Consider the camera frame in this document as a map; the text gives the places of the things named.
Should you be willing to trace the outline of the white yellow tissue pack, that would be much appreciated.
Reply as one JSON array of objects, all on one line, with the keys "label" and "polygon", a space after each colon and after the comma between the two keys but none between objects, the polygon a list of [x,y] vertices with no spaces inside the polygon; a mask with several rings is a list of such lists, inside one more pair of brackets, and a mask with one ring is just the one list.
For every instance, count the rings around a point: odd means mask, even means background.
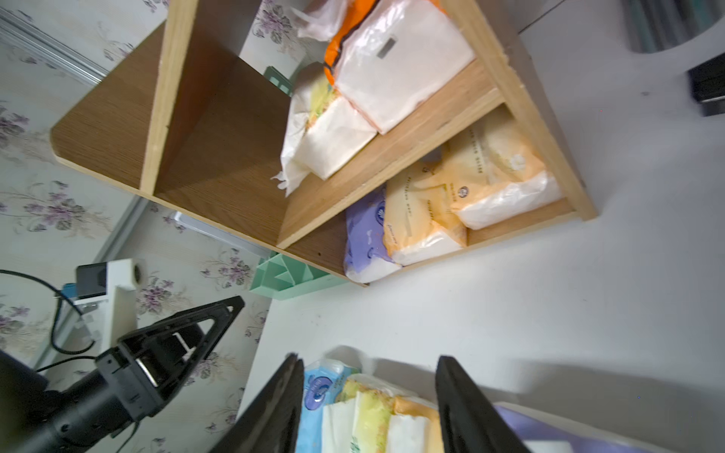
[{"label": "white yellow tissue pack", "polygon": [[362,113],[330,85],[315,62],[296,79],[281,149],[278,188],[290,196],[308,177],[326,180],[378,135]]}]

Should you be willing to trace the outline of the blue tissue pack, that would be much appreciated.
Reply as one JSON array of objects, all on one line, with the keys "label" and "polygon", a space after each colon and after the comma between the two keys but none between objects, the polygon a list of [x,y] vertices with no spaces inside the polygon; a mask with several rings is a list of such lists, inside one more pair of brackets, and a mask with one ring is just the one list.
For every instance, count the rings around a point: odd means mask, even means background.
[{"label": "blue tissue pack", "polygon": [[358,367],[322,359],[305,366],[296,453],[322,451],[323,408],[333,404]]}]

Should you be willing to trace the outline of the orange-yellow tissue pack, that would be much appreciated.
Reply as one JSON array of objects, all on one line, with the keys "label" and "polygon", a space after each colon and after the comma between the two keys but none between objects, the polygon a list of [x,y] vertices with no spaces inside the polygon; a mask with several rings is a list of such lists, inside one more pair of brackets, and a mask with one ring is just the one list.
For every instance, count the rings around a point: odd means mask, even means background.
[{"label": "orange-yellow tissue pack", "polygon": [[386,452],[444,452],[438,406],[414,396],[396,396]]}]

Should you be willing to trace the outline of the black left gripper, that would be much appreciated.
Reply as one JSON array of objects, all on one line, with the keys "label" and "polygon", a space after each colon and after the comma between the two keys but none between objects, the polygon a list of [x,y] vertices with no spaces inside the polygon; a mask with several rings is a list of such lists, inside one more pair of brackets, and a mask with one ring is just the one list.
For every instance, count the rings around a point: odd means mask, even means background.
[{"label": "black left gripper", "polygon": [[96,366],[128,418],[140,422],[165,409],[244,307],[243,298],[232,296],[179,311],[104,352]]}]

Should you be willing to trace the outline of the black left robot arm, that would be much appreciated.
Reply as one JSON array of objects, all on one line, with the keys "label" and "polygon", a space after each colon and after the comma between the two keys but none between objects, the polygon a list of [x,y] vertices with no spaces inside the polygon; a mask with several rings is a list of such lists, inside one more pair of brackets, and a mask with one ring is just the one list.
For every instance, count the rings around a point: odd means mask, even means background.
[{"label": "black left robot arm", "polygon": [[1,355],[1,449],[86,452],[154,417],[213,352],[245,301],[230,297],[179,311],[122,336],[94,358],[94,370],[63,391]]}]

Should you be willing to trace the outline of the white purple tissue pack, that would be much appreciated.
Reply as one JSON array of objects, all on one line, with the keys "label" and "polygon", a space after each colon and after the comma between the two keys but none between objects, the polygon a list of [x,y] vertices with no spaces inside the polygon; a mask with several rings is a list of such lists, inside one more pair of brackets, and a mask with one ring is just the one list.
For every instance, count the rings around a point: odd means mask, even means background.
[{"label": "white purple tissue pack", "polygon": [[544,411],[505,402],[494,407],[532,452],[668,452],[658,445]]}]

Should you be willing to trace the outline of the yellow-green tissue pack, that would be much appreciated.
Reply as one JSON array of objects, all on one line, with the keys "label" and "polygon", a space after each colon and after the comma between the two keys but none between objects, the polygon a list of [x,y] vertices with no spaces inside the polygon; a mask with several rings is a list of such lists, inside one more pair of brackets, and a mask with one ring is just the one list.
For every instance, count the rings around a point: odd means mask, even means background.
[{"label": "yellow-green tissue pack", "polygon": [[348,377],[334,402],[323,408],[322,452],[384,452],[399,396],[416,393],[372,375]]}]

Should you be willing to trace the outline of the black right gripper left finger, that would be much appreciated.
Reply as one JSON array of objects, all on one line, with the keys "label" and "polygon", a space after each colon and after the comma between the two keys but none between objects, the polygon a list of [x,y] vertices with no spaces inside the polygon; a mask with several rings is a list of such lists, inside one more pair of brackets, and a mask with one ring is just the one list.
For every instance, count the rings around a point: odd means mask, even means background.
[{"label": "black right gripper left finger", "polygon": [[304,363],[289,354],[211,453],[295,452]]}]

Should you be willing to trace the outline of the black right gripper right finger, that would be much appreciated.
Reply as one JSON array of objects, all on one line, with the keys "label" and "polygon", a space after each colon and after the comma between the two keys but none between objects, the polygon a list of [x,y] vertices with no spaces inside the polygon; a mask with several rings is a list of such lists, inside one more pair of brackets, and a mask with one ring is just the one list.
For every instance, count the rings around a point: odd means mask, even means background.
[{"label": "black right gripper right finger", "polygon": [[435,390],[445,452],[529,452],[455,358],[439,358]]}]

